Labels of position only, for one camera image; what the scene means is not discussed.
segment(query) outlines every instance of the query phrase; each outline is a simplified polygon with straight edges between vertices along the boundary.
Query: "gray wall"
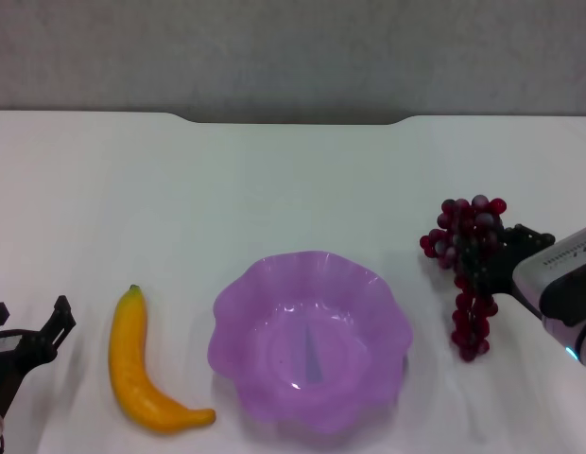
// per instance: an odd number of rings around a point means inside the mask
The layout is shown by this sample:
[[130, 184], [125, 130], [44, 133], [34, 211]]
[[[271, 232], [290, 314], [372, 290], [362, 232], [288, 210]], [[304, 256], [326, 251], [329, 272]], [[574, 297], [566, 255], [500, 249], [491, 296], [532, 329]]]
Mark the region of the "gray wall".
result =
[[586, 114], [586, 0], [0, 0], [0, 109]]

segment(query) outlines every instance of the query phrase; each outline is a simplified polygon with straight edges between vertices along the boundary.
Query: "grape bunch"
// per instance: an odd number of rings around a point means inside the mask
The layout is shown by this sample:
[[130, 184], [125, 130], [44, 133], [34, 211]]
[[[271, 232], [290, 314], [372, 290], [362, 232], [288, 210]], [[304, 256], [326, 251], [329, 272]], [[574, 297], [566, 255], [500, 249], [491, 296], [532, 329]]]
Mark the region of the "grape bunch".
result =
[[433, 229], [419, 241], [425, 256], [438, 259], [438, 265], [443, 270], [455, 270], [455, 286], [461, 293], [455, 301], [455, 331], [451, 334], [451, 341], [467, 362], [490, 350], [486, 339], [491, 331], [488, 318], [494, 316], [499, 308], [492, 295], [478, 294], [465, 275], [462, 248], [470, 245], [472, 251], [477, 251], [478, 261], [486, 262], [502, 247], [498, 235], [503, 231], [500, 216], [507, 208], [502, 199], [489, 201], [482, 195], [475, 196], [472, 203], [465, 199], [446, 200], [437, 220], [439, 229]]

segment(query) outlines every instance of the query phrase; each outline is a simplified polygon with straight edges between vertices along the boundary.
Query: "plastic banana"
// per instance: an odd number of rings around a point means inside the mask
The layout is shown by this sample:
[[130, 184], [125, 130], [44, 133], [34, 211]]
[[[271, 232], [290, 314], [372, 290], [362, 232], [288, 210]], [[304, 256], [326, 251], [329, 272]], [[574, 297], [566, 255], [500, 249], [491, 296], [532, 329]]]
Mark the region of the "plastic banana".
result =
[[138, 286], [131, 286], [114, 311], [109, 347], [112, 390], [123, 412], [163, 434], [212, 424], [214, 410], [189, 410], [152, 384], [144, 360], [146, 332], [146, 300]]

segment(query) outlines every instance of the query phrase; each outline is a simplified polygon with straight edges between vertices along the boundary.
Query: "white table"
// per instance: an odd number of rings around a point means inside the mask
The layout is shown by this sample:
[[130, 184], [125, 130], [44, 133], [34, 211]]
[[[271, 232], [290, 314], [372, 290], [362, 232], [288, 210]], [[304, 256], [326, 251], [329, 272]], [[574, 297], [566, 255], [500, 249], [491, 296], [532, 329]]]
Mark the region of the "white table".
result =
[[[461, 363], [455, 291], [419, 251], [440, 203], [502, 197], [504, 223], [586, 226], [586, 118], [416, 117], [393, 126], [201, 125], [160, 113], [0, 112], [6, 328], [78, 321], [25, 380], [8, 454], [586, 453], [586, 370], [509, 297], [492, 350]], [[263, 256], [320, 249], [384, 276], [415, 342], [398, 407], [335, 439], [263, 427], [206, 360], [217, 293]], [[156, 437], [117, 408], [107, 368], [119, 296], [149, 300], [147, 367], [214, 426]]]

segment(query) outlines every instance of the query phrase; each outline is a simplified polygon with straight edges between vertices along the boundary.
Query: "purple bowl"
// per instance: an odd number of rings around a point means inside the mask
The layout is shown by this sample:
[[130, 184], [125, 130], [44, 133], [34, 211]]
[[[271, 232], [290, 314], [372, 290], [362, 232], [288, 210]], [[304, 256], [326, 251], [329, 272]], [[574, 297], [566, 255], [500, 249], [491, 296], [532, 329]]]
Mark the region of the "purple bowl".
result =
[[323, 433], [396, 400], [413, 340], [381, 277], [334, 253], [255, 262], [217, 296], [208, 359], [265, 422]]

